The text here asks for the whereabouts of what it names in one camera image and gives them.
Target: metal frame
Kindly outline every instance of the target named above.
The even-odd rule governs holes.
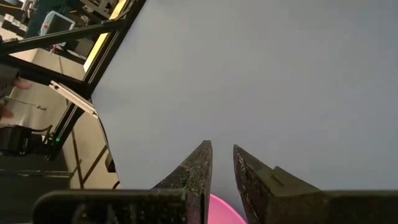
[[[113,21],[108,21],[102,24],[88,26],[77,30],[68,30],[45,35],[43,37],[33,37],[24,40],[3,42],[0,45],[0,62],[14,68],[18,68],[21,78],[25,78],[47,86],[51,84],[51,81],[55,81],[56,83],[61,83],[65,87],[73,90],[84,99],[89,100],[91,98],[91,94],[94,92],[94,89],[100,82],[100,79],[103,76],[106,68],[112,61],[112,58],[123,41],[123,38],[126,36],[139,11],[145,4],[145,1],[146,0],[131,0],[124,7],[124,12],[121,13],[121,16]],[[103,42],[103,47],[97,53],[83,80],[77,80],[75,78],[68,77],[58,72],[8,55],[15,52],[56,44],[68,39],[79,39],[89,35],[96,35],[106,32],[109,32],[109,34]],[[64,112],[53,133],[55,142],[51,154],[47,156],[48,160],[54,160],[58,156],[59,152],[62,150],[62,146],[67,140],[67,137],[82,114],[83,110],[77,107],[77,105],[74,103],[68,104],[66,111]]]

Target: table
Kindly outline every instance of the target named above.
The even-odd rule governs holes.
[[[122,187],[209,139],[212,192],[240,213],[233,144],[321,189],[397,189],[397,8],[147,0],[93,94]]]

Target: pink object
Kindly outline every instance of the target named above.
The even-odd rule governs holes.
[[[223,199],[210,195],[208,224],[246,224],[242,216]]]

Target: cable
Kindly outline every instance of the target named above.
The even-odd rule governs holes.
[[[48,127],[46,127],[45,129],[32,129],[31,128],[31,130],[32,131],[35,131],[35,132],[43,132],[43,131],[48,131],[48,130],[50,130],[52,128],[52,124],[50,125],[50,126],[48,126]]]
[[[113,185],[112,190],[115,190],[116,187],[118,187],[119,184],[120,184],[120,181],[117,181],[117,182]]]
[[[5,5],[5,4],[0,4],[0,6],[2,6],[2,7],[7,7],[7,8],[9,8],[9,9],[19,9],[19,10],[20,10],[19,7],[15,7],[15,6],[8,6],[8,5]]]

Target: floor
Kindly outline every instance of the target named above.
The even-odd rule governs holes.
[[[32,63],[77,79],[82,79],[85,74],[83,65],[79,65],[58,55],[50,55],[44,50],[38,50]],[[2,119],[2,123],[21,124],[35,129],[45,128],[50,124],[56,127],[67,107],[64,97],[58,95],[49,87],[37,83],[33,83],[30,90],[15,89],[12,98],[40,105],[41,108],[45,108],[46,110],[10,101],[7,107],[10,107],[14,112],[14,118]],[[75,135],[75,144],[73,143],[72,134]],[[83,114],[75,125],[73,133],[69,135],[63,151],[67,166],[72,171],[76,167],[75,148],[77,149],[78,157],[81,160],[81,178],[86,179],[83,184],[85,189],[110,189],[118,181],[117,175],[115,173],[108,173],[104,164],[108,150],[103,154],[97,166],[95,166],[92,173],[87,177],[90,167],[104,146],[105,140],[98,120],[88,114]],[[76,173],[70,181],[71,189],[81,188],[79,179],[79,173]]]

